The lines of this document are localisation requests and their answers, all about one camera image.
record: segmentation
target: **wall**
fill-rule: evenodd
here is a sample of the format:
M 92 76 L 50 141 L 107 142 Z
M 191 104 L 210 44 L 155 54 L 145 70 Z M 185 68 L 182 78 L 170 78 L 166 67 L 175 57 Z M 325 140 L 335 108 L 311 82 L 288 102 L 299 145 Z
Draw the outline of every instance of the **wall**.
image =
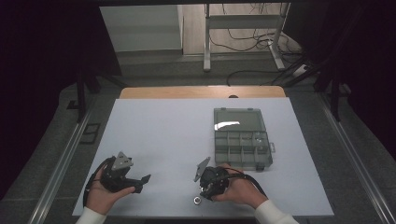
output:
M 181 49 L 177 6 L 100 9 L 116 52 Z

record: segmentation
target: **white sleeve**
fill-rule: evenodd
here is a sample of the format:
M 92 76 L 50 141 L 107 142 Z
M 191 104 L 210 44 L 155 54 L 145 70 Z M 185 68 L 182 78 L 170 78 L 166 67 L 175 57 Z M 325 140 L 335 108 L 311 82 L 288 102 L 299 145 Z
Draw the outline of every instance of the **white sleeve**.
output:
M 261 224 L 295 224 L 294 218 L 280 211 L 272 201 L 267 200 L 260 204 L 254 212 L 254 216 Z
M 76 224 L 103 224 L 105 220 L 106 216 L 94 212 L 87 207 L 84 207 L 82 215 L 78 219 Z

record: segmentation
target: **white board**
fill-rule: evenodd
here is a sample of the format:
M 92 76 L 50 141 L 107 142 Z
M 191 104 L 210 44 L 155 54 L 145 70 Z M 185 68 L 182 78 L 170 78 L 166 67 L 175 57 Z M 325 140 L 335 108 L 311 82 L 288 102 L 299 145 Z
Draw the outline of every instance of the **white board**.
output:
M 196 165 L 214 162 L 214 108 L 259 108 L 268 138 L 275 144 L 274 163 L 264 172 L 246 172 L 267 196 L 293 216 L 332 216 L 289 98 L 131 99 L 117 100 L 92 162 L 91 174 L 120 151 L 133 158 L 128 178 L 151 174 L 140 194 L 117 201 L 110 216 L 123 217 L 253 217 L 253 209 L 234 203 L 213 203 L 199 196 L 193 182 Z M 82 213 L 82 194 L 73 212 Z

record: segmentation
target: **wooden edge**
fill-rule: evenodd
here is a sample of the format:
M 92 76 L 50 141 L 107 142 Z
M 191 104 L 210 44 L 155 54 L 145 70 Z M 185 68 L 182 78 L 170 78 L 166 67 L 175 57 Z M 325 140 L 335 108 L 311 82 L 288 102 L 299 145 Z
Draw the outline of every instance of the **wooden edge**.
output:
M 188 86 L 125 88 L 120 99 L 183 99 L 183 98 L 266 98 L 286 97 L 279 86 Z

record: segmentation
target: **hand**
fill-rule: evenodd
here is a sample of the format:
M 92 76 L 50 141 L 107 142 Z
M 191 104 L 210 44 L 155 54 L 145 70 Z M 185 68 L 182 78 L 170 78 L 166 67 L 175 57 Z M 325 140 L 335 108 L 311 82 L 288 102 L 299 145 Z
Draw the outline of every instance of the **hand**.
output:
M 228 164 L 222 164 L 221 167 L 232 168 Z M 227 171 L 229 174 L 238 173 L 230 169 L 227 169 Z M 249 180 L 232 178 L 225 192 L 213 196 L 212 200 L 215 202 L 232 201 L 234 203 L 247 204 L 256 209 L 260 204 L 267 201 L 268 198 L 261 194 Z
M 118 199 L 120 199 L 130 193 L 133 193 L 135 188 L 130 187 L 127 189 L 122 189 L 115 193 L 108 191 L 100 183 L 100 178 L 102 176 L 103 168 L 104 167 L 102 167 L 98 171 L 94 181 L 92 182 L 92 185 L 90 188 L 90 193 L 88 194 L 86 206 L 99 214 L 106 215 L 107 212 L 111 209 L 113 204 Z

